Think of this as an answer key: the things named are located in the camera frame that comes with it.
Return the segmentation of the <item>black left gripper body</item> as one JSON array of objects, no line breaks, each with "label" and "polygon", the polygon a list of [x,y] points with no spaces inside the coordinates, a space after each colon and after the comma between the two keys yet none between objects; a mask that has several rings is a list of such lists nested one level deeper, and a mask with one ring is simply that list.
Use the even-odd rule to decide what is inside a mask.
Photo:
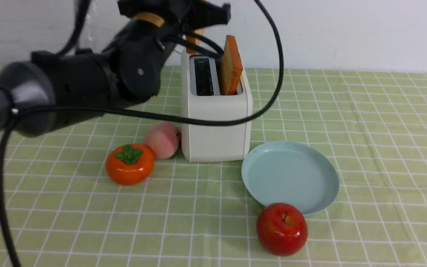
[{"label": "black left gripper body", "polygon": [[145,20],[158,27],[168,23],[188,30],[227,25],[231,19],[230,3],[221,6],[205,0],[119,0],[120,15]]}]

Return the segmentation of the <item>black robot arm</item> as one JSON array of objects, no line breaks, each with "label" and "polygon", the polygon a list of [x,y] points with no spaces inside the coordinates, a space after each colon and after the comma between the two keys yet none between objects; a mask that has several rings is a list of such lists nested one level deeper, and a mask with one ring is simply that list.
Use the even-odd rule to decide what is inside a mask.
[{"label": "black robot arm", "polygon": [[89,0],[82,0],[76,26],[58,53],[33,51],[29,61],[13,62],[0,73],[0,130],[10,116],[39,106],[120,108],[157,96],[161,71],[176,45],[220,59],[223,49],[205,37],[213,51],[184,40],[195,31],[227,25],[231,5],[205,0],[119,0],[120,14],[129,18],[101,52],[89,48],[67,52],[76,44]]}]

